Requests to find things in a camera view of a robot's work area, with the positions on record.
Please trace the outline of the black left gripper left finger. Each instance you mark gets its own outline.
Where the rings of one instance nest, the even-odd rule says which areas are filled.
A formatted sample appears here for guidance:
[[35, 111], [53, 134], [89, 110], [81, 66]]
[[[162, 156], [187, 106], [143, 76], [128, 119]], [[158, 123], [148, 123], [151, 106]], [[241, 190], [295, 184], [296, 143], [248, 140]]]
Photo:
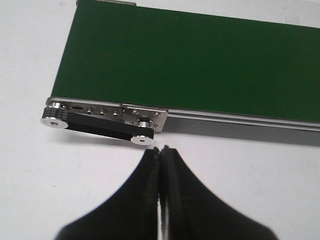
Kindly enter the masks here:
[[159, 150], [147, 149], [125, 183], [104, 203], [64, 226], [57, 240], [156, 240]]

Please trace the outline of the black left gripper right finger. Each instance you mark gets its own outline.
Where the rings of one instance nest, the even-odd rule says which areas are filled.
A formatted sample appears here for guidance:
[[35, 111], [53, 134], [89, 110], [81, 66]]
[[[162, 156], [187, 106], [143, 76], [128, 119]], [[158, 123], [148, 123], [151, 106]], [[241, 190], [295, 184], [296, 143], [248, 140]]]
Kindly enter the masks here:
[[166, 240], [277, 239], [213, 194], [168, 146], [161, 151], [161, 220]]

